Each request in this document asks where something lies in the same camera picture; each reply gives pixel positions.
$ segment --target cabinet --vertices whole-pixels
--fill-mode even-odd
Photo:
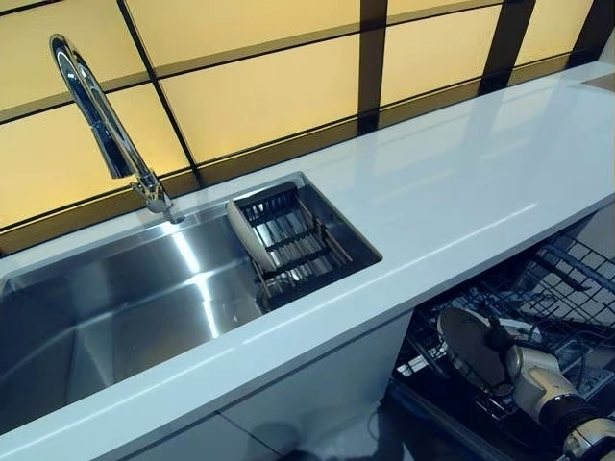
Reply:
[[[126,461],[272,461],[275,452],[220,415],[161,439]]]
[[[382,397],[410,315],[359,336],[223,415],[279,454],[317,440]]]

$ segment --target dish drying rack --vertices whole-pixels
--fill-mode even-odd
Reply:
[[[516,413],[509,394],[496,396],[484,382],[480,390],[466,385],[480,380],[469,364],[461,367],[463,372],[451,366],[461,359],[438,333],[437,318],[454,306],[483,316],[495,314],[513,336],[549,348],[584,397],[596,394],[613,373],[589,369],[585,357],[597,347],[615,348],[615,264],[578,241],[577,228],[559,232],[417,306],[398,358],[397,376],[409,378],[430,367],[438,376],[455,380],[496,422]]]
[[[254,262],[258,304],[269,312],[369,265],[343,248],[330,226],[309,209],[294,182],[235,200],[275,271]]]

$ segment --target faucet spout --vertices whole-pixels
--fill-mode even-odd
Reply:
[[[86,60],[60,34],[49,38],[49,46],[68,91],[92,129],[111,177],[118,179],[134,175],[133,189],[143,197],[147,208],[173,221],[171,199],[154,171],[143,161]]]

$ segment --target countertop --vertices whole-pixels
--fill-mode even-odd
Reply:
[[[186,210],[301,171],[382,261],[4,434],[0,459],[92,459],[194,421],[612,202],[614,95],[581,83],[614,70],[570,69],[177,199]],[[6,257],[0,277],[152,220]]]

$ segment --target stainless steel sink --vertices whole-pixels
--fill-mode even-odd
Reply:
[[[303,176],[294,181],[357,262],[337,279],[380,259]],[[226,202],[4,279],[0,433],[270,310],[258,305],[259,275]]]

